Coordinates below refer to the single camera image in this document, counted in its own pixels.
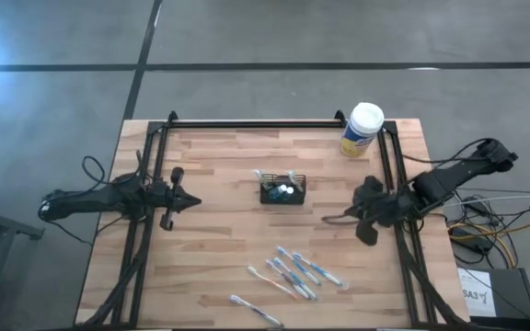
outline concrete floor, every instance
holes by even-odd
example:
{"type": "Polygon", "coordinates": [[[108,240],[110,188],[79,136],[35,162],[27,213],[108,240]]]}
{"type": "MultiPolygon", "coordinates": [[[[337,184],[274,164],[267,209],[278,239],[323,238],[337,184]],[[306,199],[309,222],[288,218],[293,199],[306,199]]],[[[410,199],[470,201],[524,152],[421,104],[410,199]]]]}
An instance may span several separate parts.
{"type": "MultiPolygon", "coordinates": [[[[0,0],[0,64],[136,63],[152,4],[0,0]]],[[[530,61],[530,0],[165,0],[148,59],[501,61],[530,61]]],[[[109,169],[132,82],[133,72],[0,73],[0,214],[42,226],[44,194],[91,184],[83,156],[109,169]]],[[[471,187],[530,189],[530,70],[146,73],[133,117],[327,118],[361,100],[390,118],[420,118],[434,158],[478,137],[500,139],[519,154],[516,167],[471,187]]],[[[492,205],[515,212],[530,200],[492,205]]],[[[97,218],[60,223],[89,240],[97,218]]],[[[39,242],[15,242],[0,330],[72,323],[89,247],[46,228],[39,242]]],[[[530,230],[513,238],[530,277],[530,230]]]]}

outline plastic container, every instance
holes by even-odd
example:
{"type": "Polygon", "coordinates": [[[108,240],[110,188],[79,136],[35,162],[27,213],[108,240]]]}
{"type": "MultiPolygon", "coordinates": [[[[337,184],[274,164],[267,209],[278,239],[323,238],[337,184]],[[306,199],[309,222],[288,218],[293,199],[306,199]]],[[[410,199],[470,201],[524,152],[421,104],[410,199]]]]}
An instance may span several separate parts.
{"type": "Polygon", "coordinates": [[[340,150],[349,157],[361,155],[384,124],[384,112],[378,106],[361,102],[355,107],[340,141],[340,150]]]}

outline wooden table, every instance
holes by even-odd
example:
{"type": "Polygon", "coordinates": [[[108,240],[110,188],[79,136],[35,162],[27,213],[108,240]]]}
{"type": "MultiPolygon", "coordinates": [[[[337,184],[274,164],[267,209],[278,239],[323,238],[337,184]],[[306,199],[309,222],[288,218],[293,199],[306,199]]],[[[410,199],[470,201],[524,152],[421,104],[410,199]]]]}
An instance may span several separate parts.
{"type": "MultiPolygon", "coordinates": [[[[136,168],[135,151],[143,150],[147,123],[124,123],[112,176],[136,168]]],[[[427,158],[420,121],[397,120],[397,125],[404,154],[427,158]]],[[[163,175],[168,178],[173,167],[183,167],[183,188],[203,203],[175,214],[172,232],[158,226],[163,211],[157,212],[138,326],[269,326],[249,309],[230,303],[231,294],[261,307],[287,327],[408,326],[394,229],[376,226],[378,244],[370,247],[354,236],[353,225],[320,221],[323,215],[349,207],[353,189],[366,176],[383,180],[377,142],[362,157],[350,159],[339,150],[340,136],[340,129],[170,130],[163,175]],[[293,169],[307,175],[305,204],[261,205],[255,168],[276,174],[293,169]],[[247,272],[248,265],[278,280],[264,264],[274,257],[277,245],[310,257],[350,287],[342,290],[325,280],[322,287],[310,283],[321,301],[295,301],[255,279],[247,272]]],[[[412,177],[430,166],[407,160],[406,168],[412,177]]],[[[99,226],[117,216],[102,215],[99,226]]],[[[468,319],[444,221],[436,216],[425,221],[421,241],[429,277],[456,313],[468,319]]],[[[127,222],[116,223],[96,239],[76,322],[91,316],[115,285],[127,227],[127,222]]],[[[415,285],[425,320],[420,287],[415,285]]],[[[124,307],[130,307],[128,295],[124,307]]]]}

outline white lid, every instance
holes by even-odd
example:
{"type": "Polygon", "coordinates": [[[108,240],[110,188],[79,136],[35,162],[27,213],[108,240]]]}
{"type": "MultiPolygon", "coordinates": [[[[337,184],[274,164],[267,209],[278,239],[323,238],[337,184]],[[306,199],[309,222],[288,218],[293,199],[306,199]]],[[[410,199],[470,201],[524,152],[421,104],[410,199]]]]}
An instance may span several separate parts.
{"type": "Polygon", "coordinates": [[[384,124],[384,112],[372,103],[360,102],[351,113],[349,124],[360,133],[376,133],[384,124]]]}

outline white toothbrush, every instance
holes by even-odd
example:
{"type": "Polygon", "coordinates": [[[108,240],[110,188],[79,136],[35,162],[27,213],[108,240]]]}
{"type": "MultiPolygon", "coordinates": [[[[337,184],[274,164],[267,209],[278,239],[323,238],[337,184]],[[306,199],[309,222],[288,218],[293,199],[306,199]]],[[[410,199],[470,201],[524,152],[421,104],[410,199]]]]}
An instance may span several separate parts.
{"type": "Polygon", "coordinates": [[[273,318],[272,316],[266,314],[265,312],[263,312],[259,308],[255,307],[254,305],[252,305],[252,304],[240,299],[236,295],[231,295],[230,296],[230,301],[234,302],[236,304],[240,304],[242,306],[247,307],[248,309],[252,310],[253,312],[255,312],[257,314],[259,314],[259,316],[263,317],[264,319],[266,319],[267,321],[271,322],[272,324],[275,324],[278,327],[283,327],[282,322],[280,322],[280,321],[276,320],[275,318],[273,318]]]}
{"type": "Polygon", "coordinates": [[[312,274],[312,272],[308,271],[307,268],[304,268],[304,266],[302,266],[300,264],[300,262],[298,262],[298,260],[294,257],[292,257],[290,255],[290,253],[288,253],[285,248],[281,247],[281,246],[277,246],[277,251],[281,254],[284,254],[285,256],[289,257],[290,260],[292,260],[292,262],[294,262],[295,266],[298,267],[300,269],[300,271],[302,271],[306,277],[308,277],[310,280],[312,280],[313,283],[315,283],[316,285],[318,286],[322,286],[322,283],[320,282],[320,280],[318,280],[318,278],[316,276],[314,276],[312,274]]]}
{"type": "Polygon", "coordinates": [[[294,252],[294,257],[296,259],[298,259],[298,260],[304,261],[304,263],[306,263],[308,266],[310,266],[310,268],[316,270],[319,274],[321,274],[322,276],[326,277],[327,280],[330,280],[333,283],[335,283],[335,285],[341,286],[341,287],[345,287],[345,283],[343,281],[338,280],[336,277],[332,276],[328,271],[326,271],[323,268],[317,266],[316,264],[308,261],[307,259],[302,257],[301,254],[294,252]]]}
{"type": "Polygon", "coordinates": [[[292,291],[286,289],[285,287],[283,287],[282,285],[276,283],[275,281],[270,280],[270,279],[268,279],[267,277],[264,277],[264,276],[260,275],[260,274],[257,272],[257,270],[256,270],[253,266],[248,266],[248,267],[247,267],[247,270],[248,270],[248,272],[250,272],[251,274],[257,276],[257,278],[260,278],[260,279],[262,279],[262,280],[267,281],[269,284],[271,284],[271,285],[275,286],[276,288],[278,288],[278,289],[280,289],[280,290],[282,290],[282,291],[284,291],[284,292],[290,294],[290,295],[292,296],[292,298],[294,298],[294,299],[297,300],[298,297],[295,296],[295,294],[294,294],[292,291]]]}
{"type": "Polygon", "coordinates": [[[306,293],[308,293],[308,296],[310,297],[310,300],[314,300],[314,301],[318,301],[319,300],[317,295],[312,290],[310,290],[310,288],[302,280],[300,280],[298,275],[296,275],[293,271],[291,271],[289,268],[287,268],[285,263],[283,263],[283,261],[280,258],[278,258],[278,257],[274,258],[273,259],[273,263],[275,263],[275,265],[280,266],[283,269],[285,269],[285,271],[287,271],[287,273],[289,273],[290,276],[292,276],[292,278],[295,280],[295,282],[298,283],[298,285],[300,285],[300,287],[302,289],[304,289],[304,291],[306,293]]]}
{"type": "Polygon", "coordinates": [[[285,280],[287,281],[290,285],[292,285],[292,287],[294,288],[295,291],[297,291],[298,293],[300,293],[300,295],[302,295],[303,297],[305,297],[307,300],[310,299],[310,296],[308,295],[308,293],[306,293],[304,291],[304,289],[302,289],[302,287],[300,287],[300,284],[296,283],[294,280],[292,280],[288,275],[284,274],[283,271],[279,270],[277,267],[275,267],[275,265],[273,264],[273,262],[269,261],[269,260],[265,260],[265,263],[267,263],[267,265],[272,268],[273,270],[275,270],[278,274],[280,274],[280,276],[285,280]]]}

